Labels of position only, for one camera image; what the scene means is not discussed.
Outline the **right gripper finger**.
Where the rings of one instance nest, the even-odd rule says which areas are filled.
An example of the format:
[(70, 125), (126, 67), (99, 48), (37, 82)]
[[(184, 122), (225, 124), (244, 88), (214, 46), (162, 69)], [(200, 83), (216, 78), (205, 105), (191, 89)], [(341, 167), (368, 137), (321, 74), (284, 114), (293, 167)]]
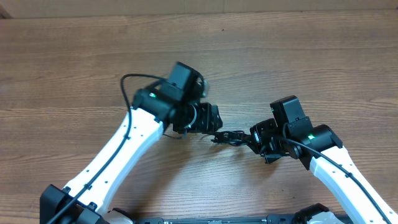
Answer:
[(212, 139), (215, 144), (229, 144), (230, 146), (247, 146), (251, 142), (247, 139)]
[(215, 133), (215, 139), (217, 140), (244, 140), (250, 138), (250, 135), (244, 131), (222, 131)]

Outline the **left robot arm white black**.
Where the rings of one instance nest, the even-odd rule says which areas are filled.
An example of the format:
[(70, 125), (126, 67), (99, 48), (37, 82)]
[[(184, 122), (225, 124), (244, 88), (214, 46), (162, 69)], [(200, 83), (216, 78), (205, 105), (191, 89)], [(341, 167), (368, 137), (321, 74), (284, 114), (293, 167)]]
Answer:
[(188, 65), (177, 62), (168, 78), (124, 97), (127, 114), (95, 158), (59, 189), (49, 185), (40, 196), (41, 223), (134, 223), (117, 208), (115, 193), (138, 160), (171, 126), (181, 136), (211, 134), (222, 127), (218, 107), (200, 100), (208, 83)]

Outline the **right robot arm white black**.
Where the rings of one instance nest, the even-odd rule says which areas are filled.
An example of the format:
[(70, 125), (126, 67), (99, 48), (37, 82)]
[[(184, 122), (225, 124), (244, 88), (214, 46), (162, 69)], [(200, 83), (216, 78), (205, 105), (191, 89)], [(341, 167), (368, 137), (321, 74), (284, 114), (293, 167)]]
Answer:
[(247, 146), (267, 164), (287, 156), (299, 160), (335, 196), (353, 223), (397, 223), (397, 213), (360, 173), (329, 126), (313, 126), (294, 95), (270, 107), (273, 117), (255, 124), (249, 134), (217, 132), (213, 142)]

